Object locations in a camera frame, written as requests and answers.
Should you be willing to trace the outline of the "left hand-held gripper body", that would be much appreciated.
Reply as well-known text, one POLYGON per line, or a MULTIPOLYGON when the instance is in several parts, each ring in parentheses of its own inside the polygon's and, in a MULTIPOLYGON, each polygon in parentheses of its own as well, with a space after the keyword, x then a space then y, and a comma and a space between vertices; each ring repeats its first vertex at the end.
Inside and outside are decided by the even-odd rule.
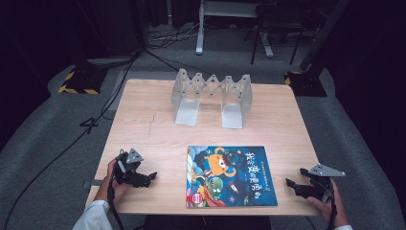
POLYGON ((149 181, 147 175, 136 172, 144 158, 138 153, 137 150, 131 149, 130 151, 120 151, 116 157, 116 164, 118 168, 113 172, 119 184, 130 184, 137 188, 137 182, 149 181))

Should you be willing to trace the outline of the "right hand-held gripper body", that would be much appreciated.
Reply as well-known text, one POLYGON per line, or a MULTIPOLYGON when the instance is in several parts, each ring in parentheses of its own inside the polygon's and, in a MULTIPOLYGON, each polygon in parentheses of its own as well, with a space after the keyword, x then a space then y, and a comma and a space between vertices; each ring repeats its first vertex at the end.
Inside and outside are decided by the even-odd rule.
POLYGON ((322 202, 328 202, 333 197, 331 178, 343 177, 346 175, 342 171, 338 171, 323 164, 317 164, 308 171, 311 174, 311 176, 308 177, 310 185, 304 188, 302 196, 304 198, 313 196, 322 202))

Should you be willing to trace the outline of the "blue cartoon picture book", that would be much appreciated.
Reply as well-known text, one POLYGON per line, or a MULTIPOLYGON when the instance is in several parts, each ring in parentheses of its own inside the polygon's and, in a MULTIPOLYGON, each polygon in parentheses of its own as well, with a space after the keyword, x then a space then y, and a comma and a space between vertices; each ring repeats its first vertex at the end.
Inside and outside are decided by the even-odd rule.
POLYGON ((264 147, 188 147, 186 180, 188 208, 277 204, 264 147))

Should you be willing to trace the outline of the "white expandable book stand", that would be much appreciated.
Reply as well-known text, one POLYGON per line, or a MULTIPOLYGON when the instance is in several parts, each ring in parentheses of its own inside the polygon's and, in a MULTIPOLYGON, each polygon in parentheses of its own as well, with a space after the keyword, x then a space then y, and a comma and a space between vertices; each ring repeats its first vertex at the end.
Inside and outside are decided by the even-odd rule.
POLYGON ((204 96, 221 96, 221 122, 223 128, 242 129, 247 112, 253 103, 253 89, 249 75, 234 81, 231 76, 219 80, 216 75, 206 80, 201 73, 192 78, 181 68, 176 76, 171 103, 175 107, 175 123, 195 126, 204 96))

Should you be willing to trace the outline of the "person's left hand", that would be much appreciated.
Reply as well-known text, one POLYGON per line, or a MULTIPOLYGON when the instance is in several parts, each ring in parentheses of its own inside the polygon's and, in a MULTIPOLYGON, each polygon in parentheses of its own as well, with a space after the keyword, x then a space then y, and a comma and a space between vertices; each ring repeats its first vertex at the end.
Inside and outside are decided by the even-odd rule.
MULTIPOLYGON (((102 183, 94 197, 95 200, 104 200, 104 201, 108 201, 108 186, 110 183, 110 178, 114 169, 114 166, 116 164, 116 160, 112 159, 107 166, 107 174, 104 177, 104 179, 102 180, 102 183)), ((112 188, 115 191, 115 197, 113 199, 113 201, 115 203, 118 203, 123 195, 131 188, 131 186, 129 184, 119 184, 116 180, 114 180, 112 182, 112 188)))

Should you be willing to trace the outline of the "person's right hand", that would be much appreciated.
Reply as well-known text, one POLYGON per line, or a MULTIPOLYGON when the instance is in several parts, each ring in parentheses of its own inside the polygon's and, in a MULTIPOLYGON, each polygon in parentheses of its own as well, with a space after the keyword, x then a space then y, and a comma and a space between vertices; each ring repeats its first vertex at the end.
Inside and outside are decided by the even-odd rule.
MULTIPOLYGON (((339 189, 334 181, 331 181, 334 191, 334 203, 336 207, 336 216, 334 221, 334 228, 342 226, 342 225, 350 225, 350 221, 348 219, 345 205, 343 198, 339 192, 339 189)), ((332 214, 332 206, 331 202, 324 203, 321 200, 309 196, 306 199, 326 220, 330 219, 332 214)))

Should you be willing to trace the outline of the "black base with hazard tape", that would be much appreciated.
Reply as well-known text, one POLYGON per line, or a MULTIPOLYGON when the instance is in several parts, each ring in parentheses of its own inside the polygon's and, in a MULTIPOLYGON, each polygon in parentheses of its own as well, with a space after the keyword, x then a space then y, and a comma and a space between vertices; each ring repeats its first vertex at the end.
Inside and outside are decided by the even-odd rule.
POLYGON ((98 67, 90 70, 73 68, 59 87, 59 93, 91 94, 101 93, 102 84, 108 70, 98 67))
POLYGON ((327 95, 321 81, 312 78, 307 72, 289 71, 284 75, 284 82, 290 86, 296 97, 325 97, 327 95))

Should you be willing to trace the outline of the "dark slanted metal pole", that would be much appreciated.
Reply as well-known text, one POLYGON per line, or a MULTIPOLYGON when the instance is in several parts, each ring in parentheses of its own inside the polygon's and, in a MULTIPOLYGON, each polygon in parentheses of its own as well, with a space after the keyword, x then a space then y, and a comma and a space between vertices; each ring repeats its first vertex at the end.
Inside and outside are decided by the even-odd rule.
POLYGON ((323 28, 316 36, 313 45, 304 56, 304 59, 300 64, 301 70, 307 71, 310 67, 315 65, 316 57, 321 54, 323 46, 327 44, 328 36, 333 31, 349 1, 350 0, 338 0, 337 4, 332 9, 331 14, 327 17, 327 21, 323 28))

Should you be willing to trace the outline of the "black chair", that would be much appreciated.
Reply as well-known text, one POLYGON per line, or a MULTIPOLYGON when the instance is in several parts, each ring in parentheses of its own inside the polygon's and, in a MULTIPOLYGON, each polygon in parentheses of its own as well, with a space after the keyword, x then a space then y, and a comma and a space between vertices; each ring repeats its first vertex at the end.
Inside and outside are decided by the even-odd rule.
POLYGON ((247 40, 251 32, 255 32, 251 63, 254 63, 259 41, 269 33, 277 33, 282 35, 281 43, 286 42, 289 35, 296 36, 294 50, 289 60, 292 64, 305 30, 304 22, 299 15, 298 4, 292 1, 263 0, 256 5, 255 14, 255 23, 244 38, 247 40))

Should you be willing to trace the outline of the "white metal desk frame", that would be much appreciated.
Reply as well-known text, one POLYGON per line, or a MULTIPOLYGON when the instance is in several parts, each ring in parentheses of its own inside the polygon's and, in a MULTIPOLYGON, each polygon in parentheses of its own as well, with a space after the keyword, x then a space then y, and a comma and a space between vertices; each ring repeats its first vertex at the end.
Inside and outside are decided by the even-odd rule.
POLYGON ((196 40, 195 53, 203 54, 204 44, 204 20, 209 16, 228 16, 255 18, 255 3, 238 3, 214 0, 200 0, 199 28, 196 40))

